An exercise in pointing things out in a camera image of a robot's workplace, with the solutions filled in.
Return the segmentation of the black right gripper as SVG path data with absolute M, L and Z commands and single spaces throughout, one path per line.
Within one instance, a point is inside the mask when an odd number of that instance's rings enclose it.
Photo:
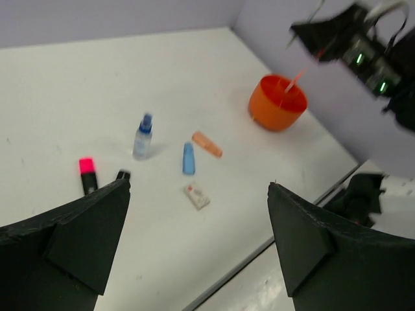
M 296 22 L 290 30 L 317 62 L 340 59 L 373 96 L 393 97 L 402 85 L 402 55 L 396 44 L 402 29 L 385 43 L 377 35 L 377 23 L 401 9 L 401 3 L 373 8 L 353 3 L 332 18 Z

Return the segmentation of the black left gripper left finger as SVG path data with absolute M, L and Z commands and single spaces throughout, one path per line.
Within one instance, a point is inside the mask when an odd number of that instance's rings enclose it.
M 2 310 L 93 310 L 104 294 L 130 201 L 118 179 L 1 228 Z

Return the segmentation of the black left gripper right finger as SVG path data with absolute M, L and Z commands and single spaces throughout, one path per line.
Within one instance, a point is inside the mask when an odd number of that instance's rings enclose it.
M 414 241 L 358 225 L 280 184 L 268 211 L 296 310 L 413 310 Z

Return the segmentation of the orange pen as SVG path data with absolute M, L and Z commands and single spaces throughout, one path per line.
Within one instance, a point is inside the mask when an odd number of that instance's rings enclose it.
M 296 82 L 299 80 L 299 78 L 304 74 L 306 71 L 306 68 L 302 69 L 288 84 L 288 86 L 285 88 L 285 93 L 288 93 L 296 84 Z

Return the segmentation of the small blue cap bottle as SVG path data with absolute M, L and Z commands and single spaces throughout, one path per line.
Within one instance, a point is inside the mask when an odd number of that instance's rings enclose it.
M 150 142 L 152 139 L 152 115 L 149 113 L 144 114 L 139 127 L 136 130 L 134 139 L 134 147 L 132 155 L 136 159 L 146 158 L 150 150 Z

